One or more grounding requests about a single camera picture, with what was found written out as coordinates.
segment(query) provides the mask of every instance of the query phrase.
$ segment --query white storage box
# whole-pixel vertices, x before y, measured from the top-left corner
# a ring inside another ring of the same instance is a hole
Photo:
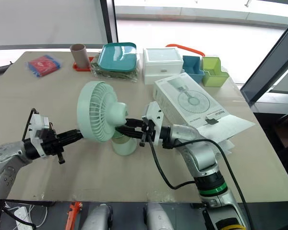
[[[183,60],[175,47],[144,49],[145,84],[181,73]]]

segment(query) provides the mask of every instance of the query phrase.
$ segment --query orange tool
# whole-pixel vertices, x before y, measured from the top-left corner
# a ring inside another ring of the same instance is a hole
[[[196,50],[196,49],[191,49],[189,47],[186,47],[186,46],[181,46],[181,45],[177,45],[177,44],[169,44],[167,45],[166,47],[178,47],[180,49],[185,49],[185,50],[188,50],[190,52],[193,52],[193,53],[196,53],[196,54],[199,54],[201,55],[202,57],[205,57],[205,54],[199,50]]]
[[[75,227],[75,221],[78,213],[81,211],[82,202],[72,202],[69,207],[67,223],[65,226],[65,230],[73,230]]]

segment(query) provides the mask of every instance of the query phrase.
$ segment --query red package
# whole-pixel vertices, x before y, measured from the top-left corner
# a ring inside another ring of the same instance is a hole
[[[41,56],[28,62],[29,69],[37,77],[43,77],[50,74],[61,67],[61,64],[49,55]]]

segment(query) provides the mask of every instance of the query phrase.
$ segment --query black wire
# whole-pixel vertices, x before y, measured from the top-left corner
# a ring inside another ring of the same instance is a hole
[[[33,230],[36,229],[36,225],[35,225],[35,224],[26,222],[26,221],[18,218],[18,217],[15,216],[11,211],[9,211],[6,207],[3,208],[3,211],[4,211],[6,214],[8,214],[10,217],[12,217],[14,220],[16,220],[16,221],[18,221],[18,222],[20,222],[20,223],[22,223],[22,224],[31,226],[31,227],[33,228]]]
[[[151,148],[151,150],[152,150],[152,153],[153,153],[153,157],[154,157],[156,166],[157,166],[157,168],[158,168],[158,170],[159,170],[159,172],[160,172],[160,174],[161,174],[164,182],[168,185],[168,187],[170,187],[171,189],[176,190],[176,189],[179,189],[179,188],[181,188],[181,187],[183,187],[183,186],[185,186],[185,185],[187,185],[187,184],[195,184],[195,181],[187,181],[187,182],[182,183],[182,184],[179,184],[179,185],[177,185],[177,186],[171,185],[171,183],[168,181],[167,177],[165,176],[164,172],[163,172],[162,169],[161,169],[161,166],[160,166],[160,164],[159,164],[159,161],[158,161],[158,158],[157,158],[157,155],[156,155],[156,151],[155,151],[154,144],[153,144],[153,142],[152,142],[151,136],[150,136],[150,135],[147,135],[147,139],[148,139],[150,148]]]
[[[26,134],[27,134],[27,130],[28,130],[28,127],[29,127],[29,123],[30,123],[30,120],[31,120],[31,117],[32,117],[32,114],[33,114],[33,113],[34,113],[34,114],[37,114],[37,113],[38,113],[35,108],[32,108],[32,109],[31,109],[29,118],[28,118],[28,120],[27,120],[27,123],[25,124],[23,138],[21,139],[22,141],[24,141],[25,136],[26,136]]]
[[[230,175],[231,175],[231,177],[232,177],[232,179],[233,179],[233,181],[235,183],[235,186],[236,186],[236,188],[238,190],[238,193],[239,193],[239,195],[241,197],[241,200],[242,200],[246,215],[247,215],[247,217],[249,219],[250,229],[253,230],[254,229],[254,224],[253,224],[253,220],[251,218],[250,210],[249,210],[249,208],[248,208],[248,206],[246,204],[246,201],[244,199],[243,193],[242,193],[242,191],[240,189],[240,186],[239,186],[239,184],[238,184],[238,182],[236,180],[236,177],[235,177],[235,175],[234,175],[234,173],[233,173],[233,171],[232,171],[232,169],[230,167],[230,164],[229,164],[229,162],[227,160],[227,157],[225,156],[225,153],[221,149],[221,147],[217,143],[215,143],[213,140],[210,140],[210,139],[199,139],[199,140],[191,140],[191,141],[187,141],[187,142],[184,142],[184,143],[181,143],[181,144],[178,144],[178,145],[174,145],[174,148],[185,146],[185,145],[196,143],[196,142],[210,142],[210,143],[214,144],[219,149],[219,151],[221,152],[221,154],[222,154],[222,156],[224,158],[225,164],[226,164],[226,166],[228,168],[228,171],[229,171],[229,173],[230,173]]]

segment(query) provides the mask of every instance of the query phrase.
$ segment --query white product box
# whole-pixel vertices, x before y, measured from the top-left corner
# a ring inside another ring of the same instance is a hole
[[[217,143],[254,125],[231,115],[187,73],[155,81],[153,97],[169,122],[193,126]]]
[[[145,84],[181,73],[183,60],[176,47],[147,48],[143,53]]]

